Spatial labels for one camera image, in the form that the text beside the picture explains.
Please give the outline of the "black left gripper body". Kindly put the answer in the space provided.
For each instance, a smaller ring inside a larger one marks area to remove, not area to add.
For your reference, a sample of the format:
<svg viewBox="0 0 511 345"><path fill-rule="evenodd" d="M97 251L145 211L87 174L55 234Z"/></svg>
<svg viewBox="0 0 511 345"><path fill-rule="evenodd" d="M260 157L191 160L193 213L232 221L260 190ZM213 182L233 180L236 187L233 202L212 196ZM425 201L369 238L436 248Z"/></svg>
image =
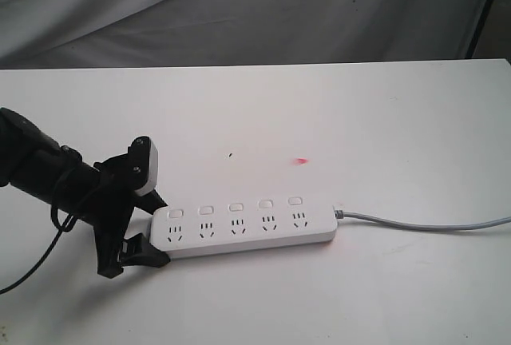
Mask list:
<svg viewBox="0 0 511 345"><path fill-rule="evenodd" d="M125 237L135 207L134 191L128 180L129 155L97 162L94 168L99 171L100 182L86 211L93 226L97 273L113 279L123 273L137 249L137 238Z"/></svg>

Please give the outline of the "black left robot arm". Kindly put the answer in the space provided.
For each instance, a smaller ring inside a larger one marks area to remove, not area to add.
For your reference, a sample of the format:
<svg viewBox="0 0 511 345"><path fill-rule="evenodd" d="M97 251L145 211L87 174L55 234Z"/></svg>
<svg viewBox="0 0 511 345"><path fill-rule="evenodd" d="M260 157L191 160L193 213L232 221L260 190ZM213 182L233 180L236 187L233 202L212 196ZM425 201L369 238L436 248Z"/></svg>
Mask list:
<svg viewBox="0 0 511 345"><path fill-rule="evenodd" d="M101 276L112 279L126 266L169 263L144 234L125 238L135 209L153 214L166 205L156 191L157 174L158 153L150 137L137 137L126 153L88 165L78 151L59 145L21 114L1 110L1 185L49 204L60 233L77 220L91 225Z"/></svg>

